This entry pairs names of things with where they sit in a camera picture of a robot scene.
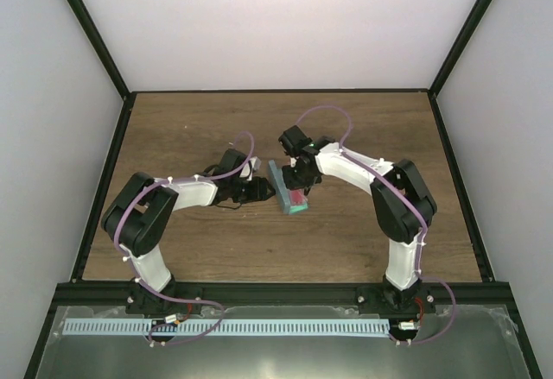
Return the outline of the teal glasses case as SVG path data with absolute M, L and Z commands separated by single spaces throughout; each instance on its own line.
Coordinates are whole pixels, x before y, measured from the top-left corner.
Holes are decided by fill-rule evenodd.
M 276 199 L 285 215 L 297 214 L 308 209 L 308 204 L 299 207 L 290 205 L 290 190 L 284 185 L 282 169 L 277 166 L 274 160 L 268 162 L 268 175 L 271 185 L 276 189 Z

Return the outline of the red transparent sunglasses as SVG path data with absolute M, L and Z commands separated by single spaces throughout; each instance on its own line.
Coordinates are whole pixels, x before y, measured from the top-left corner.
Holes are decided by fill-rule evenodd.
M 289 191 L 290 205 L 294 207 L 305 206 L 308 203 L 307 197 L 302 189 Z

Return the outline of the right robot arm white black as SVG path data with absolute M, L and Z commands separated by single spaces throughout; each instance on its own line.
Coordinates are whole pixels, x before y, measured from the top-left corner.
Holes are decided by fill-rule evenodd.
M 281 134 L 279 143 L 291 159 L 282 167 L 288 189 L 308 193 L 331 176 L 371 196 L 378 226 L 389 239 L 384 301 L 393 312 L 407 310 L 420 288 L 425 237 L 437 212 L 416 165 L 371 158 L 326 136 L 313 140 L 296 125 Z

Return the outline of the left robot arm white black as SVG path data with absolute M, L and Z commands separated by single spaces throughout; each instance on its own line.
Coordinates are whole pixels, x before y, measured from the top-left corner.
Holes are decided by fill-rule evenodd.
M 260 160 L 229 148 L 219 163 L 191 178 L 171 180 L 146 173 L 133 174 L 107 208 L 101 228 L 129 259 L 140 281 L 149 286 L 147 304 L 157 313 L 176 303 L 174 280 L 162 258 L 159 243 L 175 211 L 218 206 L 230 200 L 237 206 L 272 198 L 276 190 L 256 175 Z

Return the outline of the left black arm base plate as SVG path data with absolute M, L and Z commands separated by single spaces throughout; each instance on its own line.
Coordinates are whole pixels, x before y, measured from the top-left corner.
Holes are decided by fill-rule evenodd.
M 173 313 L 186 314 L 187 311 L 188 304 L 165 300 L 143 289 L 131 292 L 126 304 L 128 314 L 142 314 L 148 317 L 161 317 Z

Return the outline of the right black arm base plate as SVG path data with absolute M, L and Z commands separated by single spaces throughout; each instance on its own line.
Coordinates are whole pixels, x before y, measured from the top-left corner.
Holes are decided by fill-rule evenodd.
M 362 284 L 355 298 L 362 313 L 377 313 L 381 317 L 410 316 L 435 313 L 435 305 L 427 301 L 427 291 L 420 282 L 400 291 L 387 282 Z

